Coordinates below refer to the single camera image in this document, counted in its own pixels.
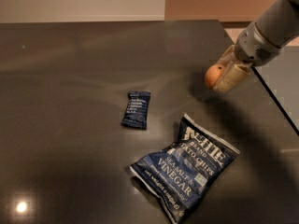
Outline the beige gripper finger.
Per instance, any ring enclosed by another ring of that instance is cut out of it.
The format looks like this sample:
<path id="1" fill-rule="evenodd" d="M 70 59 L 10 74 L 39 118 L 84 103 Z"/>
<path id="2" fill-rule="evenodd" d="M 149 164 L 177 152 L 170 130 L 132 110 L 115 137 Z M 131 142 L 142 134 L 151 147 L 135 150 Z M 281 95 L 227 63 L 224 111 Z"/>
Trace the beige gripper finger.
<path id="1" fill-rule="evenodd" d="M 241 64 L 231 64 L 225 67 L 224 73 L 213 87 L 213 91 L 226 93 L 242 83 L 250 75 L 250 70 Z"/>
<path id="2" fill-rule="evenodd" d="M 217 64 L 227 67 L 235 61 L 235 45 L 231 45 L 217 60 Z"/>

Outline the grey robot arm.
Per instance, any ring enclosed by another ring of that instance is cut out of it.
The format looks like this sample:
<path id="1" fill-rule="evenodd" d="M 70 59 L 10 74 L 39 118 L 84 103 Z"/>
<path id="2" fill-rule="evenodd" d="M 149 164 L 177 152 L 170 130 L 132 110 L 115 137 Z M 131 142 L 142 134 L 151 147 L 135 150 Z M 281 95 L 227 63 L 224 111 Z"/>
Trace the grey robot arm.
<path id="1" fill-rule="evenodd" d="M 206 71 L 206 86 L 220 93 L 229 91 L 250 75 L 252 67 L 272 61 L 297 36 L 299 0 L 277 0 Z"/>

